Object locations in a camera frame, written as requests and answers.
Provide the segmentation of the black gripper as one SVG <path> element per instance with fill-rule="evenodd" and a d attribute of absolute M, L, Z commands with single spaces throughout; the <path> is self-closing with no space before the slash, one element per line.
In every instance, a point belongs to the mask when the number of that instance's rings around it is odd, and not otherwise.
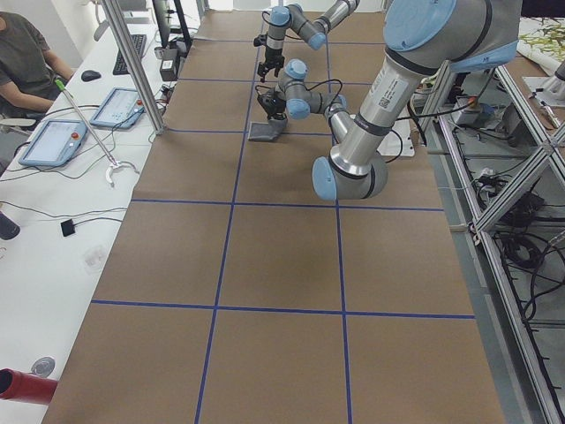
<path fill-rule="evenodd" d="M 258 65 L 258 75 L 260 81 L 266 80 L 267 74 L 274 70 L 274 77 L 278 80 L 280 72 L 284 67 L 285 57 L 282 49 L 265 48 L 264 60 Z"/>
<path fill-rule="evenodd" d="M 268 120 L 284 120 L 286 115 L 286 101 L 283 95 L 275 90 L 258 93 L 257 101 L 266 112 Z"/>

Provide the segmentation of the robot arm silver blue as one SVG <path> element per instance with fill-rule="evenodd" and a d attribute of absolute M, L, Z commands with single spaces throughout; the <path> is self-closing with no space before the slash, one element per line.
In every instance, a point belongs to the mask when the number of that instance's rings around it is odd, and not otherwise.
<path fill-rule="evenodd" d="M 356 11 L 358 5 L 359 1 L 354 0 L 335 1 L 314 20 L 304 15 L 299 4 L 277 5 L 270 11 L 263 11 L 261 17 L 267 24 L 267 31 L 257 35 L 252 42 L 256 48 L 264 48 L 264 58 L 257 66 L 260 81 L 264 82 L 271 71 L 276 78 L 279 76 L 285 65 L 283 45 L 289 30 L 311 49 L 318 50 L 327 41 L 328 33 Z"/>
<path fill-rule="evenodd" d="M 358 7 L 356 1 L 337 1 L 315 20 L 297 4 L 276 6 L 268 30 L 253 44 L 265 49 L 257 73 L 273 71 L 275 87 L 259 95 L 266 123 L 253 123 L 249 138 L 276 140 L 290 118 L 321 114 L 337 143 L 315 160 L 313 187 L 326 201 L 367 199 L 378 194 L 388 179 L 378 147 L 426 76 L 444 62 L 453 72 L 475 72 L 506 64 L 516 54 L 522 4 L 519 1 L 394 1 L 384 26 L 383 66 L 359 112 L 352 116 L 340 95 L 318 93 L 305 86 L 308 68 L 299 59 L 285 60 L 283 42 L 292 30 L 312 49 Z"/>

